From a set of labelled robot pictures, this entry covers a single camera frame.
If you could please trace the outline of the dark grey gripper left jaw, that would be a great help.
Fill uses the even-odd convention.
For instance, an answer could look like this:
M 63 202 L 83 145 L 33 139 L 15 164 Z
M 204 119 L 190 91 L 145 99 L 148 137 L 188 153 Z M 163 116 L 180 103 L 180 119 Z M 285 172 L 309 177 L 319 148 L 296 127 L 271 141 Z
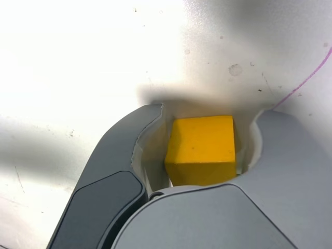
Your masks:
M 50 248 L 111 248 L 130 216 L 166 188 L 167 124 L 162 104 L 123 117 L 91 154 L 49 242 Z

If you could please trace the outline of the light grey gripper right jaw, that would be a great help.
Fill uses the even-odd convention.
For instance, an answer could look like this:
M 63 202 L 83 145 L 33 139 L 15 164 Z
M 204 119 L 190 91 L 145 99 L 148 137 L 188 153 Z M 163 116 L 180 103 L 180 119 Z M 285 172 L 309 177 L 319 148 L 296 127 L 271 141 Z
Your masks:
M 257 163 L 224 184 L 161 195 L 113 248 L 328 248 L 328 155 L 293 116 L 265 111 Z

